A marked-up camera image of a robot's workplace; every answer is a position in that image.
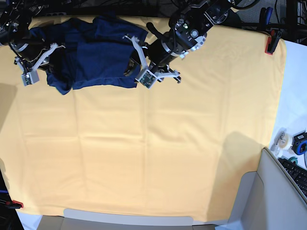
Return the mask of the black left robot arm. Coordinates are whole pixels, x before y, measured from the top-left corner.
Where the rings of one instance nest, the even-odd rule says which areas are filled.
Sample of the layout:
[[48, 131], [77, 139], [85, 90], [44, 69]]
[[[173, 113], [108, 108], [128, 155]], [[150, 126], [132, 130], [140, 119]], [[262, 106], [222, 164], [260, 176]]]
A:
[[131, 41], [135, 50], [124, 75], [130, 76], [140, 67], [140, 73], [135, 78], [138, 83], [162, 82], [165, 78], [181, 82], [180, 73], [170, 68], [170, 62], [200, 49], [208, 31], [224, 22], [231, 9], [241, 10], [242, 7], [237, 6], [234, 0], [193, 0], [170, 17], [168, 32], [159, 32], [151, 22], [146, 24], [148, 31], [156, 37], [153, 43], [142, 42], [135, 35], [125, 35], [124, 38]]

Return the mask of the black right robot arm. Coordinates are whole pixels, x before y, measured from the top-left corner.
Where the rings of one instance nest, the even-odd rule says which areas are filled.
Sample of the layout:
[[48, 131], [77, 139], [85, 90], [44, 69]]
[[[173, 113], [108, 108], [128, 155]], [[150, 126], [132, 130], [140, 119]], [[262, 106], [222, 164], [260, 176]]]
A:
[[0, 16], [0, 45], [15, 54], [15, 65], [24, 74], [41, 69], [59, 72], [63, 68], [63, 44], [57, 44], [47, 27], [29, 28], [33, 17], [59, 3], [58, 0], [8, 0]]

